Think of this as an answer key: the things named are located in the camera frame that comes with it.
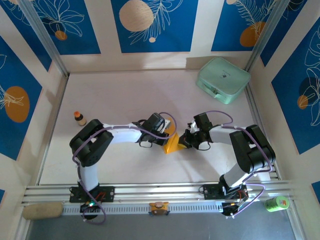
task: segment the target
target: bottle cap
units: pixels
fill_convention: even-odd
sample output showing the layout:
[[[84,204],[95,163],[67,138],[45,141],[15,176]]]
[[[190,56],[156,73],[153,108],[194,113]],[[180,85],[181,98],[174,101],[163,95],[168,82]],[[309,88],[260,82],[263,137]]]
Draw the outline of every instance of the bottle cap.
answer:
[[[78,118],[78,117],[80,117],[80,112],[78,112],[78,111],[75,111],[74,113],[73,113],[73,115],[76,117],[76,118]]]

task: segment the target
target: yellow block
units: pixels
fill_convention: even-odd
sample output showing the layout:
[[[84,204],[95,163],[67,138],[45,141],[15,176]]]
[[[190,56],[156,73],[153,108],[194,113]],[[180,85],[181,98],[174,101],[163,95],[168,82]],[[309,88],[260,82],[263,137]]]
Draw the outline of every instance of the yellow block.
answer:
[[[171,125],[168,129],[166,129],[164,132],[171,135],[175,131],[175,125],[173,124],[173,120],[170,118],[169,119],[171,122]],[[179,151],[181,149],[184,149],[181,145],[178,145],[179,142],[179,135],[178,133],[175,133],[167,142],[166,145],[163,146],[163,150],[165,154],[170,154],[176,151]]]

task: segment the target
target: foam roller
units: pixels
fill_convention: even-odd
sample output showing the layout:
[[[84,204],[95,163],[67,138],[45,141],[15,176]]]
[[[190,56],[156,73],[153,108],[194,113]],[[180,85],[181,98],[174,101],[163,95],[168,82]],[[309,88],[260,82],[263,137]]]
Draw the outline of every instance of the foam roller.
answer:
[[[52,219],[61,216],[63,204],[61,202],[37,203],[26,206],[22,216],[26,220]]]

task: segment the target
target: green can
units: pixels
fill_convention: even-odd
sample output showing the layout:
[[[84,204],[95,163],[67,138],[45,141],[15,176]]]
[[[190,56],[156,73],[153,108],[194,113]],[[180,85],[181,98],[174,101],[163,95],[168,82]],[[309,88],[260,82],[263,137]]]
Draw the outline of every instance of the green can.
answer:
[[[289,205],[290,202],[285,196],[277,196],[264,202],[264,206],[269,212],[285,210]]]

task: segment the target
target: white floor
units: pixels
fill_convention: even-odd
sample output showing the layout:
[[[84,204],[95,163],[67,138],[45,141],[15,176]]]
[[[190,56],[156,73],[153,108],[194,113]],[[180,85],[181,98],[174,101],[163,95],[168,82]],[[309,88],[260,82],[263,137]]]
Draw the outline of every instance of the white floor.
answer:
[[[70,140],[82,129],[73,112],[80,111],[90,121],[128,124],[148,118],[154,112],[169,112],[182,134],[193,116],[220,110],[229,113],[237,126],[249,126],[253,119],[245,94],[229,105],[211,98],[196,85],[198,71],[155,70],[71,74],[53,137],[45,159],[41,185],[76,184],[77,170],[72,162]],[[212,123],[228,118],[210,113]],[[164,154],[154,145],[142,148],[135,143],[111,145],[99,161],[99,182],[182,183],[218,181],[236,163],[230,145],[214,143],[209,151],[184,149]],[[258,176],[269,180],[268,174]]]

